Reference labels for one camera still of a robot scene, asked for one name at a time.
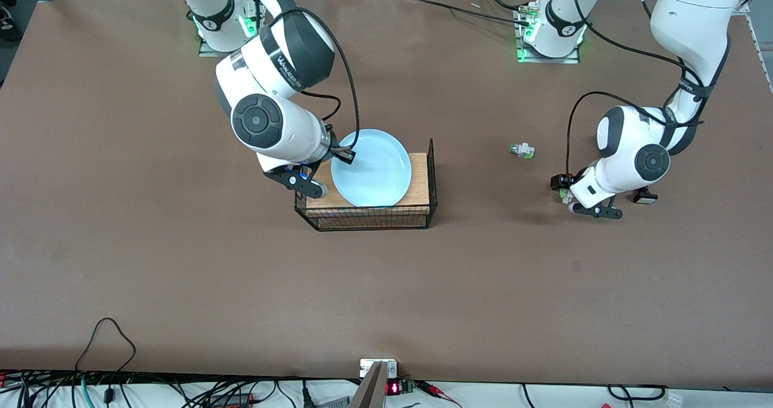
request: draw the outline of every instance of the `green led light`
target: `green led light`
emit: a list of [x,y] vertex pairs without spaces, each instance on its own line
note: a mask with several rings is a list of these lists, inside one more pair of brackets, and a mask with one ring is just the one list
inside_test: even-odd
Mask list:
[[201,25],[199,25],[199,21],[193,19],[193,25],[196,26],[196,31],[199,32],[199,37],[201,37],[203,39],[204,38],[204,34],[201,33]]
[[254,20],[239,16],[239,25],[246,36],[253,37],[255,35],[257,23]]

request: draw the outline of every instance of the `plug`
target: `plug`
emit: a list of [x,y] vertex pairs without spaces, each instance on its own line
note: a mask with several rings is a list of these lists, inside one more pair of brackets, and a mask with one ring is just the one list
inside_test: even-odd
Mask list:
[[312,400],[312,395],[309,394],[309,389],[306,387],[303,388],[303,408],[317,408]]

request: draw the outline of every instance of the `circular joint cap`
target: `circular joint cap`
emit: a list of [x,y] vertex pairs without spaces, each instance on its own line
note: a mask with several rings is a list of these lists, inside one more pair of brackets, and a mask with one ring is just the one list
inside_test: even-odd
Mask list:
[[636,153],[636,172],[647,182],[663,177],[670,164],[669,153],[659,144],[647,144]]
[[243,97],[234,106],[231,125],[244,144],[268,148],[279,142],[284,122],[279,105],[265,94]]

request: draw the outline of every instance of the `small green object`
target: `small green object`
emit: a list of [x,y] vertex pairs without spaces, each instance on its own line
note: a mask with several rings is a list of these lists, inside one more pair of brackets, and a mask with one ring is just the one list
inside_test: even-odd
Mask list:
[[255,25],[257,23],[251,18],[239,16],[239,25],[241,25],[242,31],[244,31],[246,36],[253,37],[255,35]]

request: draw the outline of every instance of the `wooden board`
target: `wooden board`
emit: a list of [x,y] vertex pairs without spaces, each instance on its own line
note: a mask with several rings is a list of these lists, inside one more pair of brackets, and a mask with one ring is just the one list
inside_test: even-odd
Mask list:
[[[408,157],[411,158],[411,186],[409,186],[403,199],[396,205],[428,205],[430,204],[430,191],[427,154],[409,153]],[[314,174],[314,179],[328,187],[328,194],[322,199],[307,199],[306,208],[355,207],[341,196],[336,184],[333,183],[330,162],[320,165],[317,174]]]

